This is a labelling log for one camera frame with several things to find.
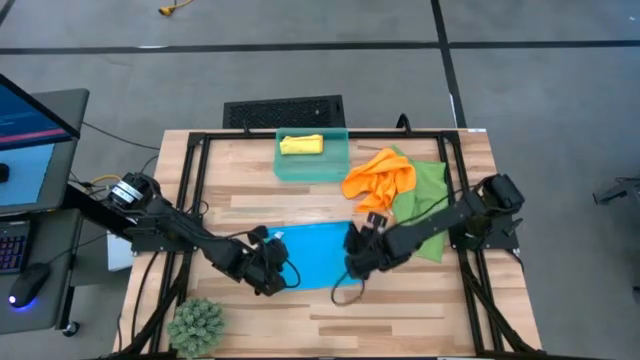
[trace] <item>gray carpet floor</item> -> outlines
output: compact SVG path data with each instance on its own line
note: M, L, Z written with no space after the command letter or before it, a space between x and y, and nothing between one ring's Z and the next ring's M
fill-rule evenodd
M640 39L640 5L597 0L446 0L450 41ZM429 1L16 0L0 48L436 41ZM591 193L640 173L640 49L454 50L469 127L487 128L498 168L527 203L519 229L540 337L556 354L637 359L638 209ZM0 73L30 92L84 87L85 120L147 145L165 129L220 128L227 101L341 94L348 126L453 127L438 50L3 55ZM138 170L155 155L83 128L82 179ZM110 352L125 272L80 287L83 328L0 336L3 359Z

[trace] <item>yellow cloth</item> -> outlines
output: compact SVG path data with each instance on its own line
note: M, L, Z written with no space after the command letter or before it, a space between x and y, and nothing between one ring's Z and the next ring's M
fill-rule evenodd
M370 194L356 205L356 211L368 212L391 208L396 194L416 187L416 170L406 156L389 148L382 149L368 163L353 168L342 182L347 199L363 192Z
M280 153L290 154L322 154L322 135L285 136L280 142Z

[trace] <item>blue cloth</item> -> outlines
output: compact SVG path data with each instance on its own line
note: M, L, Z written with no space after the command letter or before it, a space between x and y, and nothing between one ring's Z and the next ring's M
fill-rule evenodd
M300 286L293 290L330 288L335 285L347 270L344 264L347 252L343 244L348 230L348 221L269 228L269 237L277 232L284 233L282 241L289 251L289 261L300 272ZM282 276L289 285L297 281L296 273L289 264L284 264ZM340 286L357 283L358 280L347 276Z
M0 163L9 166L9 181L0 184L0 206L38 201L54 144L0 151Z

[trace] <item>green cloth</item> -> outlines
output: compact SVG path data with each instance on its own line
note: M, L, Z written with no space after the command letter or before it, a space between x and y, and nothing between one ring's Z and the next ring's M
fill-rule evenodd
M393 150L396 154L404 156L395 146ZM438 200L447 196L447 184L444 182L445 163L414 161L411 159L409 159L409 162L416 169L416 188L403 192L402 194L397 194L395 199L393 199L392 209L396 222L419 216ZM447 201L442 200L429 211L429 214L446 207ZM416 255L441 263L442 253L444 252L444 242L445 232L443 231L432 236L429 241L424 242L416 252Z

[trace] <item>wheel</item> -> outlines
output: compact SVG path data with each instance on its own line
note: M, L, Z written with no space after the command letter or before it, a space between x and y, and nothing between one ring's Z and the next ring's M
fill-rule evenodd
M72 337L78 332L78 330L80 330L80 324L75 321L70 321L69 324L67 324L67 327L62 330L62 335Z

